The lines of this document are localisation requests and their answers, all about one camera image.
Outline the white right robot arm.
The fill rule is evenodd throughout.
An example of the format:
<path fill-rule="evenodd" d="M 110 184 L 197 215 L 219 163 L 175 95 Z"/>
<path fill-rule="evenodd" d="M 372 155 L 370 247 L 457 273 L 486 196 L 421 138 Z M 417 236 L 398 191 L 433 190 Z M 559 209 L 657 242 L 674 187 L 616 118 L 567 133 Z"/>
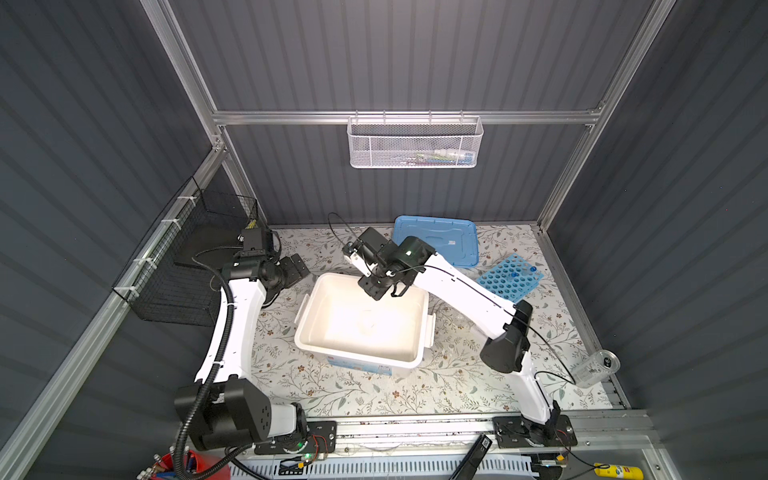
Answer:
<path fill-rule="evenodd" d="M 397 244 L 369 227 L 342 247 L 345 260 L 361 272 L 358 285 L 378 301 L 401 297 L 412 286 L 459 311 L 485 335 L 480 359 L 507 377 L 518 407 L 514 432 L 533 446 L 577 444 L 569 418 L 537 378 L 528 334 L 533 307 L 513 303 L 467 277 L 423 240 L 409 236 Z"/>

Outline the blue plastic box lid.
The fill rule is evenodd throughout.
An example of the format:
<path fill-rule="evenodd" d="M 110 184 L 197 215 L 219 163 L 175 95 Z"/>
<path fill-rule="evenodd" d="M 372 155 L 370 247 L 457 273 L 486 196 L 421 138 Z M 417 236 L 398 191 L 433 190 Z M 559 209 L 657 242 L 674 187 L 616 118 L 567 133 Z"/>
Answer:
<path fill-rule="evenodd" d="M 477 226 L 472 221 L 401 215 L 395 220 L 392 238 L 400 244 L 409 236 L 428 243 L 457 268 L 470 269 L 479 263 Z"/>

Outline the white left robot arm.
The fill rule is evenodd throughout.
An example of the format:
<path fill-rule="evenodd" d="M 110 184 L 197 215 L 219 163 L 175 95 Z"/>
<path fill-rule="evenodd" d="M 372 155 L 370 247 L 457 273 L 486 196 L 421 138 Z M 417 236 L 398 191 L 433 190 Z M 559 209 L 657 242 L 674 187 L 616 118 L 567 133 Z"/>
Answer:
<path fill-rule="evenodd" d="M 251 446 L 303 450 L 310 438 L 300 404 L 276 404 L 255 384 L 251 355 L 261 311 L 309 274 L 298 255 L 284 257 L 278 235 L 250 222 L 233 257 L 208 270 L 220 286 L 212 340 L 192 385 L 178 390 L 181 426 L 171 453 L 180 479 L 206 479 Z"/>

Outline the white plastic storage bin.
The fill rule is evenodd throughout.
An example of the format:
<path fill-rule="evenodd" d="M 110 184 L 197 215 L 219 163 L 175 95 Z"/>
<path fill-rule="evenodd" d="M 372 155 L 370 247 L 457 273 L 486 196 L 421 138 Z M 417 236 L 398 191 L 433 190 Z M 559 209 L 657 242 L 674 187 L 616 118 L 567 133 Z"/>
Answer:
<path fill-rule="evenodd" d="M 325 273 L 304 297 L 295 323 L 299 349 L 332 366 L 392 376 L 422 363 L 434 345 L 436 318 L 423 289 L 376 301 L 356 276 Z"/>

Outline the blue test tube rack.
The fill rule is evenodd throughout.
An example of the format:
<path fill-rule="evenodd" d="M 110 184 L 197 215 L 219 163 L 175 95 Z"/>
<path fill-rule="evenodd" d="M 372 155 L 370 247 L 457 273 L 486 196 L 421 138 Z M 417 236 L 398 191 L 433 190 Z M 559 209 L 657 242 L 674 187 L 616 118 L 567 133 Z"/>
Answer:
<path fill-rule="evenodd" d="M 544 277 L 538 267 L 537 273 L 530 274 L 530 267 L 536 266 L 513 254 L 480 276 L 476 282 L 495 295 L 517 303 L 535 290 Z"/>

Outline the black flat device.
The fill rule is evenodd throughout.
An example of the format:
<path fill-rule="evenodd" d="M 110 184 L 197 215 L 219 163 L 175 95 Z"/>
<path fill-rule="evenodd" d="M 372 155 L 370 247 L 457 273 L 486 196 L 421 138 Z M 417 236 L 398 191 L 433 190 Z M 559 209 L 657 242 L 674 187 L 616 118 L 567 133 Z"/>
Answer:
<path fill-rule="evenodd" d="M 491 445 L 492 440 L 488 436 L 481 434 L 464 458 L 460 461 L 449 479 L 472 480 L 477 473 L 478 467 L 490 450 Z"/>

